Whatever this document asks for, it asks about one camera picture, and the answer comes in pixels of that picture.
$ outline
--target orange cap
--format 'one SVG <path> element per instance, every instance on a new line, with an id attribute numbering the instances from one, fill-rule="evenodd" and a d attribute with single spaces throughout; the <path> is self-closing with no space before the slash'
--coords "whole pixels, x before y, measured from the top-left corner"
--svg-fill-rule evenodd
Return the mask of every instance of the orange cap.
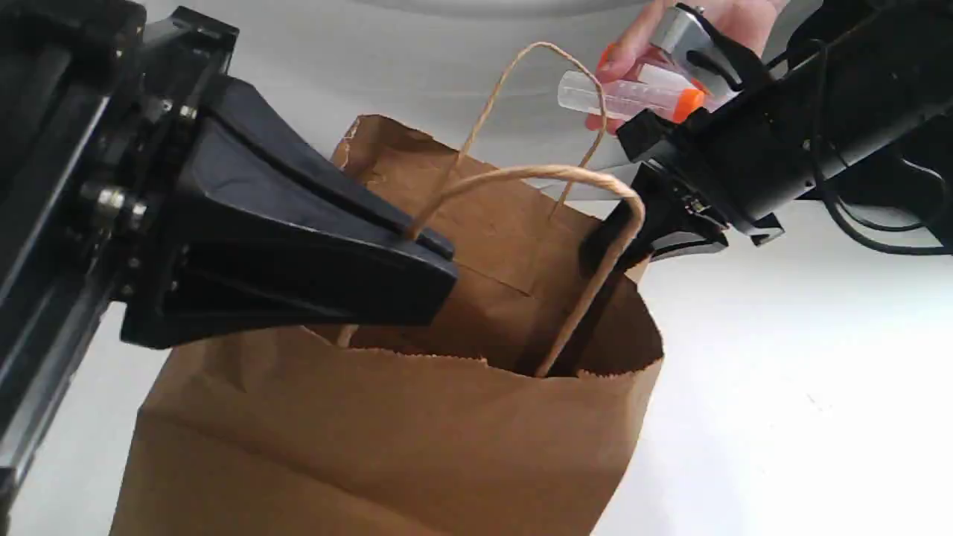
<path id="1" fill-rule="evenodd" d="M 679 96 L 679 104 L 675 106 L 672 120 L 681 123 L 695 110 L 705 105 L 705 92 L 696 88 L 686 88 Z"/>

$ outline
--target brown paper bag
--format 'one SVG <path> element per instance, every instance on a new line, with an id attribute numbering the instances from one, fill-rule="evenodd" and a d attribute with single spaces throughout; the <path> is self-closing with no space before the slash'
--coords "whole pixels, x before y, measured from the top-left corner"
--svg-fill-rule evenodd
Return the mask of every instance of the brown paper bag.
<path id="1" fill-rule="evenodd" d="M 335 163 L 413 213 L 456 152 L 379 116 Z M 465 159 L 460 175 L 492 169 Z M 632 457 L 661 364 L 623 278 L 573 377 L 538 363 L 578 300 L 596 224 L 521 183 L 432 227 L 460 280 L 425 328 L 283 328 L 175 350 L 139 413 L 112 536 L 588 534 Z"/>

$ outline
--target finger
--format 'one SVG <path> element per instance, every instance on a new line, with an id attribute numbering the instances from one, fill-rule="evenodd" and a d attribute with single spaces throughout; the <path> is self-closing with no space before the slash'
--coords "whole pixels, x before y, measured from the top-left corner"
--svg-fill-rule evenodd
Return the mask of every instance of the finger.
<path id="1" fill-rule="evenodd" d="M 649 39 L 659 25 L 665 7 L 666 0 L 655 0 L 646 6 L 636 21 L 606 49 L 605 61 L 596 71 L 596 78 L 600 82 L 615 82 L 635 67 L 639 57 L 648 51 Z"/>
<path id="2" fill-rule="evenodd" d="M 736 0 L 723 19 L 726 24 L 722 32 L 762 55 L 778 15 L 778 8 L 770 1 Z"/>
<path id="3" fill-rule="evenodd" d="M 615 134 L 619 127 L 625 124 L 624 121 L 618 119 L 609 119 L 608 125 L 606 127 L 606 132 L 609 134 Z M 602 118 L 598 115 L 589 115 L 586 117 L 586 128 L 590 131 L 597 131 L 599 127 L 602 126 Z"/>

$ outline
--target human hand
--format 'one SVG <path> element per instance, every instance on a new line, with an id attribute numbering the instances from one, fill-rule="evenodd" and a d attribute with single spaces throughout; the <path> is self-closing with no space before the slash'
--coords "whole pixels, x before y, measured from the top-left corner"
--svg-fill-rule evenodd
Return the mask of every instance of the human hand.
<path id="1" fill-rule="evenodd" d="M 636 22 L 602 54 L 596 78 L 602 83 L 637 80 L 639 67 L 650 51 L 649 39 L 659 25 L 665 10 L 678 0 L 653 0 L 642 10 Z M 768 35 L 788 0 L 695 0 L 689 4 L 704 8 L 704 15 L 726 36 L 761 55 Z M 609 132 L 614 134 L 623 121 L 609 119 Z M 598 130 L 601 119 L 586 117 L 586 127 Z"/>

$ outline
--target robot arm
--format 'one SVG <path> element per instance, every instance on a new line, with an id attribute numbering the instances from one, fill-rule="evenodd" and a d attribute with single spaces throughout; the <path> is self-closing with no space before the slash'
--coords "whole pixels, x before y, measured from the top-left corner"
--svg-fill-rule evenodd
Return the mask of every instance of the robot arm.
<path id="1" fill-rule="evenodd" d="M 741 91 L 717 112 L 699 110 L 678 126 L 644 112 L 619 130 L 626 154 L 644 164 L 634 187 L 648 207 L 646 228 L 623 268 L 650 256 L 719 251 L 729 227 L 765 244 L 783 233 L 774 211 L 815 188 L 838 225 L 867 247 L 953 253 L 867 238 L 844 219 L 827 183 L 953 105 L 953 4 L 911 2 L 877 11 L 830 45 L 809 41 L 806 51 L 783 54 L 780 60 L 797 52 L 807 57 L 780 80 L 771 77 L 773 66 L 732 46 L 699 13 L 684 5 L 672 10 L 699 23 L 719 54 L 699 61 L 694 49 L 670 60 L 696 79 L 703 72 L 705 80 L 726 77 Z M 943 191 L 938 214 L 949 204 L 945 184 Z M 587 264 L 601 259 L 628 217 L 619 207 L 590 236 L 582 251 Z"/>

